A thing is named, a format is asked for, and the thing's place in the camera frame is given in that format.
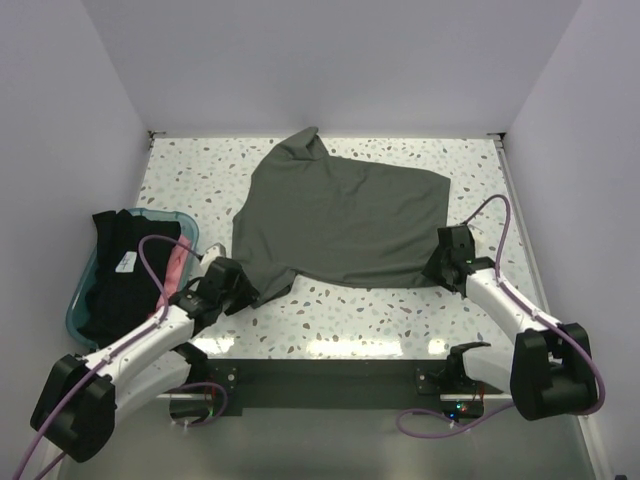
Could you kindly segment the dark grey t shirt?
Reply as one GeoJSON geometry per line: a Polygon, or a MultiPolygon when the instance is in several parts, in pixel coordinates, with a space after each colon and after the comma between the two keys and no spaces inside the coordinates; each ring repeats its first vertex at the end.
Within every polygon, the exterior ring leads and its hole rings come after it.
{"type": "Polygon", "coordinates": [[[451,181],[435,172],[333,156],[315,127],[279,142],[233,219],[232,257],[259,307],[297,276],[353,288],[432,286],[422,273],[445,226],[451,181]]]}

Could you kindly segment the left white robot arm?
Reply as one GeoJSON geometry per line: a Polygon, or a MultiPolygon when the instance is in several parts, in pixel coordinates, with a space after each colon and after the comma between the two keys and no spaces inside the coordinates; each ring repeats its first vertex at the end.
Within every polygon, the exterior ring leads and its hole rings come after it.
{"type": "Polygon", "coordinates": [[[257,296],[238,262],[216,258],[202,278],[116,342],[84,357],[58,360],[31,427],[76,462],[91,459],[119,422],[156,396],[178,387],[200,390],[207,380],[201,363],[206,356],[191,339],[257,296]]]}

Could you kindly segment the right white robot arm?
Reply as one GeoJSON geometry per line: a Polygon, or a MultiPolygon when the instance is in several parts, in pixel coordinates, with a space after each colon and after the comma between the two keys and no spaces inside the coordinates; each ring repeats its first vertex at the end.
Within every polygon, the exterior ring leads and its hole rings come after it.
{"type": "Polygon", "coordinates": [[[509,394],[529,421],[596,412],[605,389],[587,331],[538,309],[497,269],[495,260],[477,256],[467,226],[439,229],[424,276],[481,308],[512,346],[505,351],[484,341],[454,346],[438,382],[459,393],[488,384],[509,394]]]}

